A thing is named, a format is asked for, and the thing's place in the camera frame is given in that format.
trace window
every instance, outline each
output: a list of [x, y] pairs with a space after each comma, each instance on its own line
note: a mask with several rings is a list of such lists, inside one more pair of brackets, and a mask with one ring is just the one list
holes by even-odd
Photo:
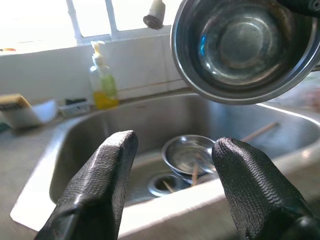
[[[164, 25], [174, 21], [181, 0], [163, 0]], [[0, 49], [19, 52], [71, 47], [169, 33], [147, 28], [152, 0], [2, 0]]]

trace countertop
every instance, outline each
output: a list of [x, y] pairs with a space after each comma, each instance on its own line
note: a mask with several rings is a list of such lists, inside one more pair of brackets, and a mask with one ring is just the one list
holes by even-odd
[[0, 239], [32, 240], [37, 234], [14, 222], [10, 212], [62, 121], [57, 118], [45, 126], [0, 133]]

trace black glove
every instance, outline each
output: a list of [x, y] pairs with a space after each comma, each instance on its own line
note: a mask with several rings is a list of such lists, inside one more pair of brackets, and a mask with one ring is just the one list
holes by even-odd
[[320, 0], [277, 0], [293, 12], [320, 18]]
[[137, 147], [133, 131], [107, 138], [70, 180], [35, 239], [116, 240]]
[[241, 239], [320, 239], [319, 219], [264, 152], [223, 137], [212, 159]]

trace metal bowl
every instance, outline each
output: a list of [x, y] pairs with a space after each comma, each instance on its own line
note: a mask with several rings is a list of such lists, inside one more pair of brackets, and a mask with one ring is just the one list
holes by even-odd
[[320, 27], [276, 0], [183, 0], [171, 48], [193, 90], [220, 103], [254, 104], [283, 94], [313, 69]]
[[[169, 167], [185, 178], [193, 174], [197, 158], [212, 162], [214, 141], [199, 135], [177, 136], [169, 140], [162, 148], [162, 158]], [[198, 167], [198, 176], [206, 172]]]

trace hand soap bottle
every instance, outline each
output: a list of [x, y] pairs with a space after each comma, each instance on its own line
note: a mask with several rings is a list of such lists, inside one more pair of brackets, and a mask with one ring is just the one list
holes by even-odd
[[92, 41], [94, 49], [92, 56], [93, 66], [90, 68], [90, 83], [93, 90], [93, 98], [98, 109], [109, 109], [119, 105], [117, 87], [110, 67], [105, 64], [104, 57], [100, 53], [100, 45], [103, 41]]

